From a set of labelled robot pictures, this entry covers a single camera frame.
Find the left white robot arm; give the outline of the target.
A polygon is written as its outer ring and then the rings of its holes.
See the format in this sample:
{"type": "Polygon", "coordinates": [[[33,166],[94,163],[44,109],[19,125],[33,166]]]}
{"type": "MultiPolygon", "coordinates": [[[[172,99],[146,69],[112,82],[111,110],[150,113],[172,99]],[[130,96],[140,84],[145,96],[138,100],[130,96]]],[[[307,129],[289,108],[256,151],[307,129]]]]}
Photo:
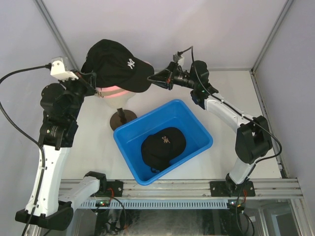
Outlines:
{"type": "Polygon", "coordinates": [[[27,226],[64,231],[76,209],[89,196],[101,197],[107,193],[106,175],[90,171],[76,187],[59,196],[63,170],[78,129],[79,112],[85,97],[96,92],[96,74],[79,71],[71,71],[67,79],[60,79],[42,90],[43,123],[38,138],[38,168],[29,202],[16,212],[16,221],[27,226]]]}

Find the dark round wooden stand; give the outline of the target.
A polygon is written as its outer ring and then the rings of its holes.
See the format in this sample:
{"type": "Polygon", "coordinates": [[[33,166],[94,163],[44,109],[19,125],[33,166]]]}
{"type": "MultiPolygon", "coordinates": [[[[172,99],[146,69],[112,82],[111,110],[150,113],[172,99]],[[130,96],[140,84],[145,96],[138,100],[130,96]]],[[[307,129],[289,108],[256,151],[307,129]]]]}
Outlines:
{"type": "Polygon", "coordinates": [[[120,126],[134,120],[137,115],[131,110],[124,110],[123,108],[118,108],[117,111],[110,118],[110,127],[115,131],[120,126]]]}

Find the beige cap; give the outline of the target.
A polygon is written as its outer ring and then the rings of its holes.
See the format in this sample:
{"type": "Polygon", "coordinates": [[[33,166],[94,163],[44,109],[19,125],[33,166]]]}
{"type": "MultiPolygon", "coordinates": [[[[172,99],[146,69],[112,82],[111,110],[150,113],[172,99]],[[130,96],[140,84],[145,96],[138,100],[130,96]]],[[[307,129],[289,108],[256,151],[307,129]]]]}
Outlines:
{"type": "Polygon", "coordinates": [[[97,91],[97,95],[100,97],[111,97],[111,96],[120,96],[124,95],[126,91],[124,89],[117,89],[117,90],[105,90],[105,89],[99,89],[97,91]]]}

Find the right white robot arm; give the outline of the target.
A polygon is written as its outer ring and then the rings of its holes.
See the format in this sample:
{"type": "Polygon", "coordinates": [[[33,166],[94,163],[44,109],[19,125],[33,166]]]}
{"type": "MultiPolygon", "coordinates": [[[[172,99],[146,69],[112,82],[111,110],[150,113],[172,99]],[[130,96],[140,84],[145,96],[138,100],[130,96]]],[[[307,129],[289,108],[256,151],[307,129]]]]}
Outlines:
{"type": "Polygon", "coordinates": [[[190,71],[171,62],[164,70],[148,77],[148,81],[161,88],[172,90],[174,85],[191,89],[190,95],[196,105],[216,115],[236,134],[235,152],[237,160],[226,175],[227,193],[238,196],[244,190],[256,163],[272,149],[271,133],[265,117],[249,116],[227,102],[209,83],[207,64],[197,60],[190,71]]]}

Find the blue plastic bin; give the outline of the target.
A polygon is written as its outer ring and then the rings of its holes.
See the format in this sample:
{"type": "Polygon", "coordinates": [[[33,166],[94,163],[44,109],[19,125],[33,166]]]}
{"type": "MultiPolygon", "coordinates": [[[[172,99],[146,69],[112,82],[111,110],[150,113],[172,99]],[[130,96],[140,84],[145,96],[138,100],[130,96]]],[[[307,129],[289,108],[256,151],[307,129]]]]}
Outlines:
{"type": "Polygon", "coordinates": [[[184,103],[175,99],[135,120],[117,128],[113,134],[117,147],[134,180],[143,186],[160,179],[201,179],[205,177],[199,160],[213,145],[213,138],[194,113],[184,103]],[[170,161],[170,167],[160,173],[152,173],[142,159],[144,140],[165,128],[176,127],[186,138],[186,148],[170,161]]]}

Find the pink baseball cap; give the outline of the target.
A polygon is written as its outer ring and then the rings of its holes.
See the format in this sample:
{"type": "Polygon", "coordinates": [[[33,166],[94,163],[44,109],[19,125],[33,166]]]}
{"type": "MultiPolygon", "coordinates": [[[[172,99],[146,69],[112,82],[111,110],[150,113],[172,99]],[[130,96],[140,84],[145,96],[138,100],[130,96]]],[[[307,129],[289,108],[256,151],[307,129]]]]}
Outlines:
{"type": "Polygon", "coordinates": [[[122,90],[122,91],[99,91],[96,96],[100,98],[114,98],[114,97],[120,97],[128,94],[129,91],[122,90]]]}

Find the dark cap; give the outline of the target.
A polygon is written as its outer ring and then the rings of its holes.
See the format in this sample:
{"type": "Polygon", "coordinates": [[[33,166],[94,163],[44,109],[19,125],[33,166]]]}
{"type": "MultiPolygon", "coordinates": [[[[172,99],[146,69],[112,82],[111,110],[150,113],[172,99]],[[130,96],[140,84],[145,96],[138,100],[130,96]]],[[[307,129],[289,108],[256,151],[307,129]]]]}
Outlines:
{"type": "Polygon", "coordinates": [[[142,93],[151,86],[148,77],[154,74],[154,68],[136,58],[121,43],[102,39],[88,50],[81,72],[95,73],[98,88],[117,86],[142,93]]]}

